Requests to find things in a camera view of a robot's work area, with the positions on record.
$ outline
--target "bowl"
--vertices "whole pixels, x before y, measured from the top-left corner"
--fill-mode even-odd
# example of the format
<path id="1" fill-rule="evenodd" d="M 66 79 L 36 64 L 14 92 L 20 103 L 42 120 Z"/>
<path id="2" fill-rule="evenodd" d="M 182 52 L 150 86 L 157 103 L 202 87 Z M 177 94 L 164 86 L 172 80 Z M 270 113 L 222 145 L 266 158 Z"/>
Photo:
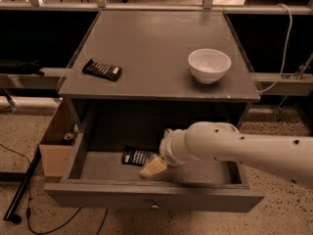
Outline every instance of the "bowl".
<path id="1" fill-rule="evenodd" d="M 188 57 L 191 74 L 201 83 L 212 83 L 221 79 L 232 65 L 231 59 L 214 49 L 199 49 Z"/>

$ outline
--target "desk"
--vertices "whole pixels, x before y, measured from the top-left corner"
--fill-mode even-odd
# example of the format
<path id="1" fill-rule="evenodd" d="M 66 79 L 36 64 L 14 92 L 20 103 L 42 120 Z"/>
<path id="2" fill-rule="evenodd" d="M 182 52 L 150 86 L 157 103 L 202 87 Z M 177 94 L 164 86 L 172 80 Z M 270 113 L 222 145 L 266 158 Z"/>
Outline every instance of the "desk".
<path id="1" fill-rule="evenodd" d="M 199 48 L 231 58 L 219 82 L 203 85 L 190 75 L 187 58 Z M 83 74 L 90 59 L 123 67 L 119 81 Z M 148 209 L 157 202 L 172 210 L 248 212 L 262 199 L 239 164 L 192 164 L 147 181 L 138 167 L 120 164 L 125 145 L 157 149 L 166 127 L 198 120 L 239 125 L 259 100 L 222 13 L 103 11 L 60 94 L 79 134 L 63 179 L 45 186 L 59 204 Z"/>

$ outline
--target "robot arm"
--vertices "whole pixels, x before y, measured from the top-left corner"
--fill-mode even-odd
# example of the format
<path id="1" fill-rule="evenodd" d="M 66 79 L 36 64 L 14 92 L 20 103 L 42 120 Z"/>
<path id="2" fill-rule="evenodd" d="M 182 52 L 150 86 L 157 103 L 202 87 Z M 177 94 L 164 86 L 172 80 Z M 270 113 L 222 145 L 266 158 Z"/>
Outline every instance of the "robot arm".
<path id="1" fill-rule="evenodd" d="M 197 122 L 166 130 L 160 154 L 169 165 L 234 161 L 313 189 L 313 138 L 242 134 L 234 125 Z"/>

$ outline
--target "open drawer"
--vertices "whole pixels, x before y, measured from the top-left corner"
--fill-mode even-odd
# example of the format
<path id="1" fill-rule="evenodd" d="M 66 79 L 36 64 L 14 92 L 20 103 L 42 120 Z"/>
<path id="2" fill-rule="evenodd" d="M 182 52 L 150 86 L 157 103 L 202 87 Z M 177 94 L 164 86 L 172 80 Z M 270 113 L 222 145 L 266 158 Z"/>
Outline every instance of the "open drawer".
<path id="1" fill-rule="evenodd" d="M 60 205 L 249 212 L 264 198 L 263 191 L 249 188 L 243 167 L 231 162 L 194 162 L 142 179 L 139 166 L 122 163 L 123 146 L 139 144 L 143 148 L 153 148 L 150 144 L 154 139 L 145 137 L 147 132 L 150 136 L 157 130 L 143 130 L 144 123 L 163 125 L 162 121 L 166 121 L 171 125 L 175 122 L 166 115 L 158 117 L 149 112 L 149 107 L 156 107 L 150 104 L 146 107 L 141 104 L 144 106 L 141 110 L 132 109 L 129 104 L 127 113 L 133 116 L 132 119 L 127 114 L 122 116 L 118 108 L 113 111 L 112 107 L 116 106 L 113 102 L 88 102 L 64 177 L 59 183 L 45 185 L 46 192 Z M 183 117 L 181 114 L 173 118 L 181 122 Z M 125 143 L 136 141 L 138 136 L 137 143 Z"/>

